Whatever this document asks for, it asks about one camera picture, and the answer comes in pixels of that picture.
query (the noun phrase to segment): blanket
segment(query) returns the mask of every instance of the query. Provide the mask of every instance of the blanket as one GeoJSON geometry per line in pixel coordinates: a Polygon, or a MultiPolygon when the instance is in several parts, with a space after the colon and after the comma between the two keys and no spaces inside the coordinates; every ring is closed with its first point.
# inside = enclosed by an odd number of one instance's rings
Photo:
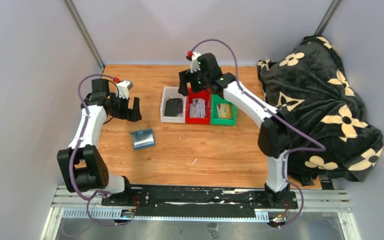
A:
{"type": "MultiPolygon", "coordinates": [[[[284,60],[260,60],[265,101],[286,108],[294,127],[326,147],[289,156],[287,172],[303,186],[318,175],[362,182],[383,150],[363,99],[351,88],[341,58],[323,36],[308,36],[284,60]]],[[[295,134],[292,146],[317,147],[295,134]]]]}

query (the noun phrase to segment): white wall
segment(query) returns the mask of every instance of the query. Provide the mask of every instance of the white wall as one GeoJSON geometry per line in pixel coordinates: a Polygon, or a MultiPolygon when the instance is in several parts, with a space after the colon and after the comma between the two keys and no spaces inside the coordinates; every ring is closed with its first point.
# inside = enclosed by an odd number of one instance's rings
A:
{"type": "Polygon", "coordinates": [[[0,0],[0,239],[39,239],[57,151],[80,120],[77,82],[98,73],[61,0],[0,0]]]}
{"type": "MultiPolygon", "coordinates": [[[[324,34],[342,57],[368,121],[384,136],[384,1],[344,0],[324,34]]],[[[338,181],[350,197],[363,240],[384,239],[384,150],[363,183],[338,181]]]]}
{"type": "MultiPolygon", "coordinates": [[[[218,38],[241,65],[284,58],[312,35],[331,0],[74,0],[106,64],[187,64],[198,42],[218,38]]],[[[207,43],[220,64],[224,46],[207,43]]]]}

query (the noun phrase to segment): fabric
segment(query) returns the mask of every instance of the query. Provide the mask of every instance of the fabric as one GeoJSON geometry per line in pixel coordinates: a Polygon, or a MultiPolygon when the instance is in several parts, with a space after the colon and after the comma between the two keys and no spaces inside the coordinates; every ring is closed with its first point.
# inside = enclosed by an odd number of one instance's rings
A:
{"type": "MultiPolygon", "coordinates": [[[[322,36],[308,36],[280,62],[257,64],[265,101],[286,108],[293,125],[326,147],[294,152],[288,174],[305,185],[318,175],[364,181],[378,162],[383,136],[370,125],[362,98],[350,87],[338,54],[322,36]]],[[[293,147],[316,147],[295,134],[293,147]]]]}

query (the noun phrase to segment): table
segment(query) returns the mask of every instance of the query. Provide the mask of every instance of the table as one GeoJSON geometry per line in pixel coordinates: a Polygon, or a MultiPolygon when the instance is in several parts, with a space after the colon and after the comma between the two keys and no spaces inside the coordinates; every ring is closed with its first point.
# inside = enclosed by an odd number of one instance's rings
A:
{"type": "MultiPolygon", "coordinates": [[[[102,127],[98,149],[109,172],[126,176],[135,184],[263,187],[267,162],[257,146],[259,128],[240,109],[235,126],[160,122],[163,88],[178,87],[178,73],[187,68],[178,65],[105,67],[105,74],[133,82],[129,96],[140,98],[142,114],[138,122],[113,119],[102,127]],[[147,128],[153,129],[156,146],[133,150],[129,132],[147,128]]],[[[233,67],[222,67],[222,70],[235,72],[233,67]]],[[[251,92],[262,97],[256,67],[240,67],[239,78],[251,92]]],[[[305,188],[321,189],[318,179],[314,183],[305,188]]]]}

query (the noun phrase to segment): plastic container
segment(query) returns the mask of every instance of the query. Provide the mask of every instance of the plastic container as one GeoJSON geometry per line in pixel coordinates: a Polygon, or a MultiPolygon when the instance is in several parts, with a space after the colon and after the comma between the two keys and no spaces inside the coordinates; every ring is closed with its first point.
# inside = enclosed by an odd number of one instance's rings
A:
{"type": "Polygon", "coordinates": [[[187,97],[178,93],[179,88],[175,86],[165,86],[162,91],[161,107],[159,108],[160,120],[162,123],[177,123],[184,124],[186,117],[186,101],[187,97]],[[182,99],[183,100],[183,112],[177,116],[164,116],[166,110],[166,102],[169,99],[182,99]]]}
{"type": "Polygon", "coordinates": [[[229,101],[219,97],[218,95],[211,95],[211,121],[212,125],[227,125],[234,126],[236,124],[236,115],[238,108],[229,101]],[[232,109],[232,119],[220,119],[217,114],[217,104],[230,104],[232,109]]]}
{"type": "Polygon", "coordinates": [[[211,119],[211,94],[206,91],[192,92],[188,88],[189,95],[186,98],[186,119],[187,124],[210,124],[211,119]],[[204,99],[205,101],[205,118],[189,117],[189,106],[193,99],[204,99]]]}

